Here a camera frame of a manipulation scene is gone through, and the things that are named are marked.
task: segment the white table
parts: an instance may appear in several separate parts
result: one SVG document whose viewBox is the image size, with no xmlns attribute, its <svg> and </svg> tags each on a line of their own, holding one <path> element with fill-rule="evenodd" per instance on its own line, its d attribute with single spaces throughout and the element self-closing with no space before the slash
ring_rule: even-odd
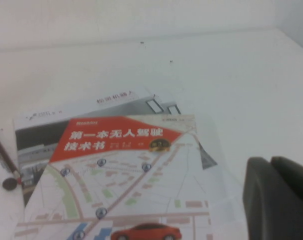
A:
<svg viewBox="0 0 303 240">
<path fill-rule="evenodd" d="M 250 156 L 303 164 L 303 49 L 277 29 L 0 52 L 1 140 L 16 158 L 17 113 L 133 85 L 170 89 L 194 110 L 200 141 L 241 183 Z M 0 187 L 0 239 L 22 200 Z"/>
</svg>

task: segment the green map block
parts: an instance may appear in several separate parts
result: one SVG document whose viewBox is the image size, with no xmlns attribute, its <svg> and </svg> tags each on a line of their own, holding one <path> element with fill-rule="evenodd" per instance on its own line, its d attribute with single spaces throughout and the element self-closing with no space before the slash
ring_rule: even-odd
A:
<svg viewBox="0 0 303 240">
<path fill-rule="evenodd" d="M 181 201 L 178 200 L 178 199 L 176 199 L 176 200 L 175 200 L 175 208 L 181 208 L 181 207 L 182 207 Z"/>
<path fill-rule="evenodd" d="M 128 206 L 133 205 L 133 204 L 135 204 L 135 203 L 137 203 L 137 201 L 136 201 L 136 199 L 134 199 L 134 198 L 130 198 L 130 199 L 128 199 L 128 200 L 125 202 L 125 204 L 128 205 Z"/>
<path fill-rule="evenodd" d="M 85 196 L 85 199 L 86 199 L 86 203 L 92 203 L 93 202 L 92 196 L 89 192 L 86 192 L 84 194 L 84 196 Z"/>
<path fill-rule="evenodd" d="M 104 194 L 105 198 L 109 199 L 113 197 L 112 193 L 108 189 L 102 190 L 102 193 Z"/>
<path fill-rule="evenodd" d="M 160 179 L 157 177 L 152 177 L 148 180 L 149 183 L 155 183 L 155 182 L 159 182 L 159 181 L 160 181 Z"/>
<path fill-rule="evenodd" d="M 59 172 L 57 172 L 54 168 L 52 168 L 50 165 L 47 165 L 46 169 L 53 176 L 58 187 L 63 190 L 64 196 L 62 197 L 62 203 L 65 206 L 67 218 L 69 219 L 78 218 L 78 212 L 74 201 L 74 197 L 71 190 L 68 187 L 67 182 L 62 177 L 62 175 Z"/>
<path fill-rule="evenodd" d="M 93 170 L 91 170 L 91 175 L 96 175 L 96 174 L 99 174 L 99 173 L 102 173 L 104 170 L 102 170 L 102 169 L 93 169 Z"/>
</svg>

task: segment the car wheel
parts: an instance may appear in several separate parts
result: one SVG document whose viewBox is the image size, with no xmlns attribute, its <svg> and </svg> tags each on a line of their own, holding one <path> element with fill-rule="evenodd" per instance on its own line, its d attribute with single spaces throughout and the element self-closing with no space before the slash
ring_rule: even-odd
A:
<svg viewBox="0 0 303 240">
<path fill-rule="evenodd" d="M 117 240 L 128 240 L 128 237 L 127 236 L 119 236 L 118 238 L 117 238 Z"/>
<path fill-rule="evenodd" d="M 175 240 L 175 237 L 173 235 L 167 235 L 163 238 L 163 240 Z"/>
</svg>

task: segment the window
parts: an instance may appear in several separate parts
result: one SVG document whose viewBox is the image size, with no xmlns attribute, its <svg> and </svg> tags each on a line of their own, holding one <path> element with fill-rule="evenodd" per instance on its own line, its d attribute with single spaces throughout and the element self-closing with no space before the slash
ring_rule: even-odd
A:
<svg viewBox="0 0 303 240">
<path fill-rule="evenodd" d="M 147 230 L 147 229 L 162 229 L 165 228 L 165 225 L 162 224 L 158 224 L 158 223 L 146 223 L 146 224 L 141 224 L 138 225 L 136 227 L 134 227 L 133 229 L 135 230 Z"/>
<path fill-rule="evenodd" d="M 148 100 L 146 101 L 146 103 L 148 104 L 148 106 L 153 110 L 153 112 L 155 114 L 160 114 L 162 113 L 164 110 L 162 109 L 162 107 L 159 105 L 158 102 L 156 102 L 155 99 L 153 100 Z"/>
<path fill-rule="evenodd" d="M 181 111 L 178 109 L 177 105 L 172 105 L 168 107 L 168 111 L 170 112 L 170 114 L 181 114 Z"/>
</svg>

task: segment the white wall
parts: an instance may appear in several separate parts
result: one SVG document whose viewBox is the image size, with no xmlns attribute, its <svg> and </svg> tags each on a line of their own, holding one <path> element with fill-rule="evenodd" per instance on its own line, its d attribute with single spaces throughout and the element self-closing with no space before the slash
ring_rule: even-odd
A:
<svg viewBox="0 0 303 240">
<path fill-rule="evenodd" d="M 279 28 L 303 47 L 303 0 L 292 4 Z"/>
<path fill-rule="evenodd" d="M 0 0 L 0 49 L 274 24 L 273 0 Z"/>
</svg>

